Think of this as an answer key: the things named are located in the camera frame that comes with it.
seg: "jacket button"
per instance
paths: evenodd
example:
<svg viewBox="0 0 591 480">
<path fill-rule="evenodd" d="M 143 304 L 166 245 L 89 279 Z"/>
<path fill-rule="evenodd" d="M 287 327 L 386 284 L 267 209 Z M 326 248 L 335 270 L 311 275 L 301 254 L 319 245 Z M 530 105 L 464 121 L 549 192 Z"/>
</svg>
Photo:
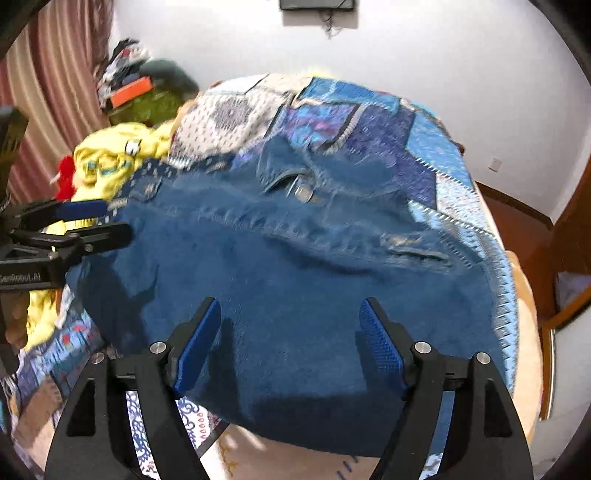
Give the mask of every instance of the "jacket button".
<svg viewBox="0 0 591 480">
<path fill-rule="evenodd" d="M 308 187 L 308 185 L 298 185 L 295 189 L 295 198 L 297 198 L 301 203 L 309 202 L 312 198 L 312 189 Z"/>
</svg>

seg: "yellow towel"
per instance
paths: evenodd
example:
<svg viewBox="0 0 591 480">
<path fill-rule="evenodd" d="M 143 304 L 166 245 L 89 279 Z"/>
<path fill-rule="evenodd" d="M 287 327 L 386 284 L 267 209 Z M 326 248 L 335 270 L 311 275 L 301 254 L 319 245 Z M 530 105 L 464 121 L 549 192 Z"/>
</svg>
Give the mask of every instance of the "yellow towel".
<svg viewBox="0 0 591 480">
<path fill-rule="evenodd" d="M 172 121 L 157 129 L 137 123 L 119 124 L 86 137 L 74 150 L 75 176 L 80 186 L 72 202 L 111 200 L 146 158 L 161 158 L 168 154 L 172 126 Z M 94 219 L 57 222 L 46 232 L 63 235 L 67 230 L 89 226 L 93 222 Z M 25 350 L 51 337 L 56 326 L 58 301 L 55 290 L 31 292 Z"/>
</svg>

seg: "pink curtain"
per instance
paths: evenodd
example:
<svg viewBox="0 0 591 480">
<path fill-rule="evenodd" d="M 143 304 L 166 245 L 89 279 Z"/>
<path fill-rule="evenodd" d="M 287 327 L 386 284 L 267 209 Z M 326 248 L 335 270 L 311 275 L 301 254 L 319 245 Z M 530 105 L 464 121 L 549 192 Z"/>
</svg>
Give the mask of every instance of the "pink curtain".
<svg viewBox="0 0 591 480">
<path fill-rule="evenodd" d="M 113 0 L 52 0 L 0 61 L 0 104 L 29 117 L 8 188 L 16 203 L 53 197 L 57 163 L 108 127 L 96 80 L 108 58 Z"/>
</svg>

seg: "orange box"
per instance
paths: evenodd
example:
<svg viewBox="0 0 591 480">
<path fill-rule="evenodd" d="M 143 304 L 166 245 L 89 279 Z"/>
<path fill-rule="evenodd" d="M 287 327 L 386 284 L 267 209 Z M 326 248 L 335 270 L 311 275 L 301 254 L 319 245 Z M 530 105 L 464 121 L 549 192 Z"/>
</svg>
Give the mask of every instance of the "orange box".
<svg viewBox="0 0 591 480">
<path fill-rule="evenodd" d="M 149 92 L 152 88 L 154 88 L 154 86 L 152 85 L 152 80 L 150 80 L 150 77 L 142 77 L 125 85 L 124 87 L 121 87 L 111 95 L 111 103 L 113 104 L 113 108 L 117 108 L 118 106 L 123 105 L 125 102 L 129 102 L 131 99 L 140 96 L 142 93 Z"/>
</svg>

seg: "white wall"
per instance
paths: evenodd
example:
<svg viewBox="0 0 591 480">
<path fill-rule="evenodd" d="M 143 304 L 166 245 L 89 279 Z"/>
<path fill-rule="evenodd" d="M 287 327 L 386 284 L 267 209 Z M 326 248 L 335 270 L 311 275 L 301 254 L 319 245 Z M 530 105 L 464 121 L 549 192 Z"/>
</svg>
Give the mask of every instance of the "white wall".
<svg viewBox="0 0 591 480">
<path fill-rule="evenodd" d="M 591 307 L 555 336 L 556 370 L 551 417 L 539 421 L 531 460 L 544 473 L 560 456 L 591 403 Z"/>
<path fill-rule="evenodd" d="M 476 180 L 554 219 L 591 148 L 591 86 L 528 0 L 359 0 L 358 13 L 336 18 L 349 28 L 332 39 L 315 14 L 284 16 L 278 0 L 115 5 L 114 40 L 139 38 L 204 87 L 319 67 L 423 103 L 464 143 Z"/>
</svg>

